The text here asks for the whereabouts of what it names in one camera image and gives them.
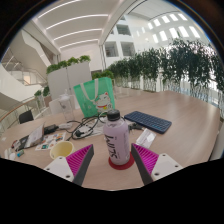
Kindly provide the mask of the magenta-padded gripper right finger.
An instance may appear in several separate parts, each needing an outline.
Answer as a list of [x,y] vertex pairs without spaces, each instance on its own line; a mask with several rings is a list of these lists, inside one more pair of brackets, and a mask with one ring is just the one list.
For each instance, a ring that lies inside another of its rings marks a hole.
[[182,169],[168,154],[156,154],[143,146],[132,144],[131,154],[144,185],[150,184]]

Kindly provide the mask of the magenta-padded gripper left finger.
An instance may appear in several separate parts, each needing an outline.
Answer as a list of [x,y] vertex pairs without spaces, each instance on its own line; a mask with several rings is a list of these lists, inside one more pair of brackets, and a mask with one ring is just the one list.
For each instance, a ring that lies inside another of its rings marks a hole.
[[88,145],[67,157],[57,157],[44,170],[81,186],[93,155],[94,147]]

